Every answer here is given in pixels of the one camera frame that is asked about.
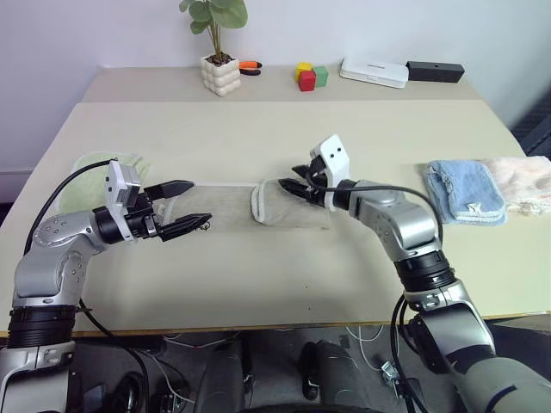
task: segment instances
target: towel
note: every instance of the towel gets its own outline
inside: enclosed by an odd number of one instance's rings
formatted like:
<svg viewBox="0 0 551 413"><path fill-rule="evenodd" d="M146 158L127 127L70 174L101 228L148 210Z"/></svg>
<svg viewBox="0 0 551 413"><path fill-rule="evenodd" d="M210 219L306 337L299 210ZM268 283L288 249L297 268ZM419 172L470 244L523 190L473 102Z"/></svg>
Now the towel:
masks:
<svg viewBox="0 0 551 413"><path fill-rule="evenodd" d="M551 161L546 157L498 157L481 161L493 175L507 210L551 213Z"/></svg>
<svg viewBox="0 0 551 413"><path fill-rule="evenodd" d="M136 168L139 178L143 181L149 171L149 163L140 155L131 153L91 152L82 155L73 165L72 172L90 165L91 163L104 161L116 157L120 163ZM105 205L103 187L107 166L87 170L81 176L69 183L55 204L58 213L74 213L76 211L88 211Z"/></svg>
<svg viewBox="0 0 551 413"><path fill-rule="evenodd" d="M325 208L309 204L287 192L276 179L266 179L251 194L255 220L281 228L331 228Z"/></svg>
<svg viewBox="0 0 551 413"><path fill-rule="evenodd" d="M277 180L263 181L260 185L197 182L177 197L158 200L154 207L162 225L189 213L211 213L213 217L196 231L198 234L330 226L324 208L289 194Z"/></svg>
<svg viewBox="0 0 551 413"><path fill-rule="evenodd" d="M424 178L444 224L500 225L505 201L488 168L476 161L433 161Z"/></svg>

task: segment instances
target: silver robot arm segment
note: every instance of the silver robot arm segment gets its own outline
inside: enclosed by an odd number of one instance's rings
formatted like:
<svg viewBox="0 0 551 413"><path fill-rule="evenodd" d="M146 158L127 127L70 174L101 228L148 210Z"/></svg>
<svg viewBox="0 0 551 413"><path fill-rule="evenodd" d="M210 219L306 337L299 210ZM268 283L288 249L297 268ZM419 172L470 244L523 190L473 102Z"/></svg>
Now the silver robot arm segment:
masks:
<svg viewBox="0 0 551 413"><path fill-rule="evenodd" d="M170 181L139 193L135 170L112 161L107 206L55 216L37 227L15 272L8 345L0 350L0 412L80 411L82 389L67 367L75 353L71 333L89 259L112 243L139 237L168 241L203 225L211 214L160 225L152 208L155 200L192 187L193 182Z"/></svg>
<svg viewBox="0 0 551 413"><path fill-rule="evenodd" d="M402 191L369 190L380 184L351 181L350 160L337 135L310 155L310 165L293 168L306 185L293 179L280 184L315 205L348 211L377 234L417 313L409 330L424 364L451 375L469 411L547 411L551 383L518 361L496 356L486 323L442 252L432 216Z"/></svg>

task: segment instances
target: yellow block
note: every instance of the yellow block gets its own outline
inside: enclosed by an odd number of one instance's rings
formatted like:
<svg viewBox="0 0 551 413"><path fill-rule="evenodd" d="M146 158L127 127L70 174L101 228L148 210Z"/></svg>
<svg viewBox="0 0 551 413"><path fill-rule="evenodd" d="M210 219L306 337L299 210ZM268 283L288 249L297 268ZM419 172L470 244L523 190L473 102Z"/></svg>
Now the yellow block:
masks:
<svg viewBox="0 0 551 413"><path fill-rule="evenodd" d="M299 81L300 73L302 71L310 71L312 69L312 64L308 62L300 62L296 65L296 72L294 74L294 80Z"/></svg>

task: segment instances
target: green leaves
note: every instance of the green leaves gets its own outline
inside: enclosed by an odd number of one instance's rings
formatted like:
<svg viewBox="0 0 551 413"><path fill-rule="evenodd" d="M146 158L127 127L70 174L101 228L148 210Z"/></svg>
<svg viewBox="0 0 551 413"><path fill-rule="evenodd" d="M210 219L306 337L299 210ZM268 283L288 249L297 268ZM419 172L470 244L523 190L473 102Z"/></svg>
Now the green leaves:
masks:
<svg viewBox="0 0 551 413"><path fill-rule="evenodd" d="M193 34L199 34L202 33L210 24L210 20L207 20L206 22L196 22L192 21L189 25L189 28L191 29L191 33Z"/></svg>
<svg viewBox="0 0 551 413"><path fill-rule="evenodd" d="M208 9L207 3L205 2L193 2L189 6L189 13L193 20L196 22L208 22L212 19L210 15L210 10Z"/></svg>
<svg viewBox="0 0 551 413"><path fill-rule="evenodd" d="M180 9L180 13L185 13L188 9L188 6L192 4L195 0L182 0L180 4L178 5L178 8Z"/></svg>
<svg viewBox="0 0 551 413"><path fill-rule="evenodd" d="M189 11L193 18L191 33L202 33L213 22L223 28L242 28L248 19L244 0L182 0L182 13Z"/></svg>
<svg viewBox="0 0 551 413"><path fill-rule="evenodd" d="M212 1L208 2L208 8L214 21L223 28L242 28L247 23L247 8L243 0L216 0L218 2L228 3L228 6L217 7L214 5L215 1Z"/></svg>

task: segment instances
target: white plant pot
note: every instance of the white plant pot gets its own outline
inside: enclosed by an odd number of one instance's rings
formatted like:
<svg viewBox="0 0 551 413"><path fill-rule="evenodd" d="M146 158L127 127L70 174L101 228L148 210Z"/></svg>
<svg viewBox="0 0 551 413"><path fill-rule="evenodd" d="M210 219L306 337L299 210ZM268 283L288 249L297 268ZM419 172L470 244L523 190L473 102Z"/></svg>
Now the white plant pot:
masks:
<svg viewBox="0 0 551 413"><path fill-rule="evenodd" d="M241 86L239 80L239 60L234 59L222 66L208 62L209 56L201 58L203 84L218 96L225 96Z"/></svg>

